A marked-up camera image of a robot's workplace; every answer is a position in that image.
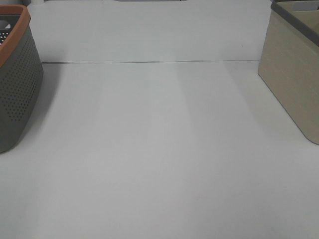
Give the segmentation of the beige basket grey rim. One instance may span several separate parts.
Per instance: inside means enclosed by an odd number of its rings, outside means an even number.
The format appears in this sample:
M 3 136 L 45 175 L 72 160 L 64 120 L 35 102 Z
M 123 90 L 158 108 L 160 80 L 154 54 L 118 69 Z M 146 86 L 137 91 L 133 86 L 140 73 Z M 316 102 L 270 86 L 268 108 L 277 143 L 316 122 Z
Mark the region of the beige basket grey rim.
M 274 0 L 258 74 L 289 117 L 319 142 L 319 2 Z

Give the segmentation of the grey perforated basket orange rim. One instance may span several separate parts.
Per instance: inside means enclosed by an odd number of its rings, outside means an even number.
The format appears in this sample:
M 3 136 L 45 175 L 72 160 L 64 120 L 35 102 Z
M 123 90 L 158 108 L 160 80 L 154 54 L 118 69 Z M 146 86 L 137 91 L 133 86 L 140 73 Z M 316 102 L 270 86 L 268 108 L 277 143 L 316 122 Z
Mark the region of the grey perforated basket orange rim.
M 0 151 L 20 140 L 38 99 L 43 67 L 29 26 L 26 6 L 0 7 L 9 28 L 0 31 Z

